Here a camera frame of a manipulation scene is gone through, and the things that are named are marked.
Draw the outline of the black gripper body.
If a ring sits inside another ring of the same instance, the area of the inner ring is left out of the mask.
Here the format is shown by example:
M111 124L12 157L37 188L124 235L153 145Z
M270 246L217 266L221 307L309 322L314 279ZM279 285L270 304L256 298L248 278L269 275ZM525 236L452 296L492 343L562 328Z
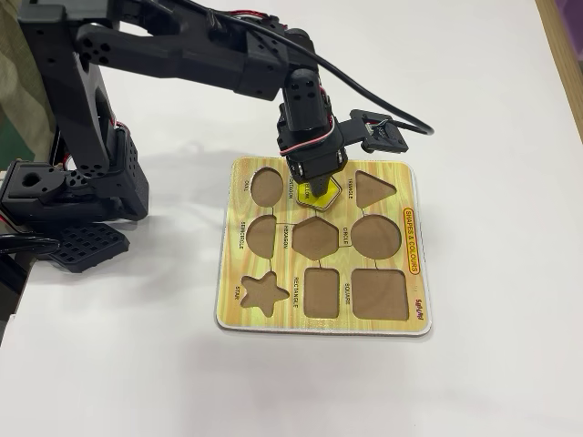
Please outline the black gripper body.
M332 112L327 114L328 127L312 131L292 131L288 118L281 111L277 122L277 143L280 155L286 159L296 180L309 180L343 169L347 160L345 141Z

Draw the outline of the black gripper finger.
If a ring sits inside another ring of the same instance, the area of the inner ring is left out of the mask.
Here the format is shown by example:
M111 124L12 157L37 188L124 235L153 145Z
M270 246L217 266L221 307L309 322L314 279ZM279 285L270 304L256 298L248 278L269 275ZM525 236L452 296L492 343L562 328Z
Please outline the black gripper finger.
M308 181L310 191L314 197L321 197L327 193L331 174L323 174Z

